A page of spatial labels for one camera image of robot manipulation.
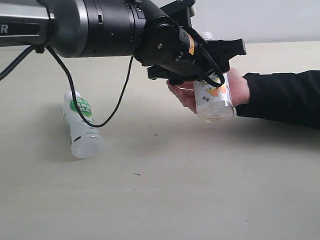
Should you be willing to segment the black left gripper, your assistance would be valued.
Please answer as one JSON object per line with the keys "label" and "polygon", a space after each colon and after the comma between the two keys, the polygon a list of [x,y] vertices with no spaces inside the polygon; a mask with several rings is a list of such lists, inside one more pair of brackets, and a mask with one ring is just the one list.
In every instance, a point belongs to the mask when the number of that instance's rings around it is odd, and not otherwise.
{"label": "black left gripper", "polygon": [[151,80],[165,79],[172,85],[186,82],[202,81],[215,85],[210,80],[214,74],[220,78],[218,85],[225,83],[223,74],[230,70],[230,60],[236,56],[246,55],[244,41],[236,40],[204,40],[195,41],[194,53],[181,51],[171,55],[168,61],[156,63],[147,68],[147,76]]}

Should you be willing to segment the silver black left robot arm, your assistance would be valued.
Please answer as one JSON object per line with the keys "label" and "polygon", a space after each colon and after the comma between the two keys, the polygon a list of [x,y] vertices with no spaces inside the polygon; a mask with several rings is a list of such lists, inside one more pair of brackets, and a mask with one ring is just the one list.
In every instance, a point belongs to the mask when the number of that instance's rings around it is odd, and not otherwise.
{"label": "silver black left robot arm", "polygon": [[242,39],[205,40],[193,29],[193,0],[3,0],[0,45],[50,48],[64,58],[132,56],[149,79],[172,85],[225,82]]}

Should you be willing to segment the black sleeved forearm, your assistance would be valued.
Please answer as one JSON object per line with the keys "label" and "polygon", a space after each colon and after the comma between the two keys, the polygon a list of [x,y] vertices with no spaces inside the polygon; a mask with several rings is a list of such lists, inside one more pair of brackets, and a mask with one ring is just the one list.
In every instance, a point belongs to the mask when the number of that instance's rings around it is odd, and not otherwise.
{"label": "black sleeved forearm", "polygon": [[249,100],[236,107],[240,117],[320,129],[320,72],[247,73]]}

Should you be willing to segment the person's open bare hand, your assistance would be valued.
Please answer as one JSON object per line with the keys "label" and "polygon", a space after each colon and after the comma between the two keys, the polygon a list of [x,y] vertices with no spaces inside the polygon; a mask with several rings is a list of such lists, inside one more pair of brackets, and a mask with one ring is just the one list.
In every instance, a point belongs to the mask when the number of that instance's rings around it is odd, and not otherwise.
{"label": "person's open bare hand", "polygon": [[[248,82],[233,67],[227,72],[229,81],[229,92],[231,94],[231,103],[234,107],[247,104],[250,100],[250,89]],[[180,103],[189,108],[194,114],[197,113],[194,85],[192,82],[184,82],[180,85],[172,85],[166,81],[167,87],[173,93]]]}

